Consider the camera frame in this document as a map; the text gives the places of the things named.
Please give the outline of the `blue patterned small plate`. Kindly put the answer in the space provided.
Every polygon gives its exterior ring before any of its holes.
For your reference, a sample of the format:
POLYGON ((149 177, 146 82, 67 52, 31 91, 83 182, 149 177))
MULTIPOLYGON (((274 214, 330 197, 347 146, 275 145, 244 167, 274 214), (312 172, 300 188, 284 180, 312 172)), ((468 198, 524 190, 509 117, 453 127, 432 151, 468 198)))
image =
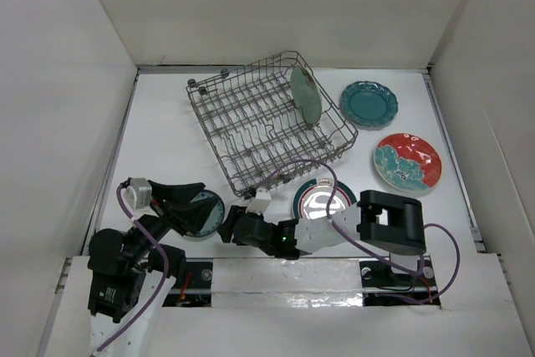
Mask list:
POLYGON ((210 190, 201 191, 197 194, 191 201, 200 201, 208 198, 215 197, 217 199, 217 204, 212 208, 211 213, 207 220, 204 223, 204 226, 197 233, 188 232, 186 237, 192 238, 204 238, 211 236, 217 229, 222 225, 225 218, 225 205, 223 200, 214 192, 210 190))

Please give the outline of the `white green rimmed plate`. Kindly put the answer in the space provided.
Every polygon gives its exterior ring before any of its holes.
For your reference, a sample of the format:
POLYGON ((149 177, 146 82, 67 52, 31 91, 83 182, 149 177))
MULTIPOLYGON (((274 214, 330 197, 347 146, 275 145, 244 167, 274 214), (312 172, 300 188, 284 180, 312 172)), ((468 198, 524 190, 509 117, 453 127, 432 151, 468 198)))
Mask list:
MULTIPOLYGON (((325 217, 333 184, 333 180, 329 178, 312 179, 302 184, 293 197, 293 217, 310 220, 325 217)), ((353 191, 342 181, 339 181, 334 199, 330 202, 330 213, 343 211, 356 202, 357 198, 353 191)))

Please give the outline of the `light green floral plate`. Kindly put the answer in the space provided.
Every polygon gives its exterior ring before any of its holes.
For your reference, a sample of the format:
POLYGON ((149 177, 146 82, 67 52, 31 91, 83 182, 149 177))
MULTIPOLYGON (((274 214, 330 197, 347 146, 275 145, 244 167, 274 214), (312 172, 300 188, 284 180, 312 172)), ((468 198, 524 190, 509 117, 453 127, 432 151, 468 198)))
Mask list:
POLYGON ((312 75, 301 66, 290 75, 290 89, 294 104, 307 124, 314 125, 322 114, 322 100, 312 75))

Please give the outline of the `red teal floral plate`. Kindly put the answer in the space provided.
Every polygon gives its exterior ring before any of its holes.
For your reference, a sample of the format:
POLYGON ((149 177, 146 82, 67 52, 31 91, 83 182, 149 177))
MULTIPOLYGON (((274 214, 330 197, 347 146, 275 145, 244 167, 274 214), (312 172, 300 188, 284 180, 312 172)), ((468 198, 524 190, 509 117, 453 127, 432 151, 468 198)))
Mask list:
POLYGON ((372 161, 380 177, 399 191, 429 191, 442 176, 442 160, 436 149, 409 133, 383 138, 374 148, 372 161))

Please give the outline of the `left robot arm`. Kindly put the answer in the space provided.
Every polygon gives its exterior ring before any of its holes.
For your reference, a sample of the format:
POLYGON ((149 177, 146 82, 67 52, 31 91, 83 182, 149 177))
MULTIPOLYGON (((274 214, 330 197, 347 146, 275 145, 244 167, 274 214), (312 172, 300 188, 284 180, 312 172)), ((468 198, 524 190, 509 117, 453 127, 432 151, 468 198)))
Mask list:
POLYGON ((222 201, 202 182, 170 186, 145 178, 121 182, 115 195, 131 227, 101 229, 89 241, 91 354, 143 356, 168 293, 186 291, 195 276, 185 251, 163 237, 198 236, 222 201))

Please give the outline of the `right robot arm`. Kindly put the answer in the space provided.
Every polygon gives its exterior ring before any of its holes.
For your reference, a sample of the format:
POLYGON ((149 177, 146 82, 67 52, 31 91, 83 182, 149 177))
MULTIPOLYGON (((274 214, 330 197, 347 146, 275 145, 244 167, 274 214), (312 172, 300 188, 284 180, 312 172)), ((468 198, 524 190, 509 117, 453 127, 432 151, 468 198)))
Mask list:
POLYGON ((420 201, 367 190, 340 212, 314 219, 266 222, 267 194, 248 207, 232 206, 217 228, 224 243, 260 249, 270 257, 297 260, 327 247, 349 242, 386 264, 390 281, 405 284, 422 274, 426 253, 420 201))

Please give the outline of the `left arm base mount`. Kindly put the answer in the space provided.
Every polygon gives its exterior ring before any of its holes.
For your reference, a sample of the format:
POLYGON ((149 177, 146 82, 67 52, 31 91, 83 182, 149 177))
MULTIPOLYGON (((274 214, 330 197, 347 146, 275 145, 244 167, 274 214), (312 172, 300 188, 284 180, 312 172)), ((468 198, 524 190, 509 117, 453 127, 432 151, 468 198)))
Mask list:
POLYGON ((211 307, 212 259, 188 259, 186 271, 169 291, 164 307, 211 307))

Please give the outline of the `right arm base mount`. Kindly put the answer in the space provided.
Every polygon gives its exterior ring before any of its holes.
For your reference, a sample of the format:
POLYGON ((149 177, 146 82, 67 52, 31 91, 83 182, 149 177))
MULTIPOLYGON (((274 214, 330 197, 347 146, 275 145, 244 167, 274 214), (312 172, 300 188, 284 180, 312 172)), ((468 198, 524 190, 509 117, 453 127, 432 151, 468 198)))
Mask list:
POLYGON ((391 267, 373 259, 360 260, 359 269, 365 307, 410 305, 402 299, 387 297, 387 293, 401 294, 417 300, 424 300, 438 293, 429 258, 425 260, 425 270, 418 278, 407 273, 395 273, 391 267))

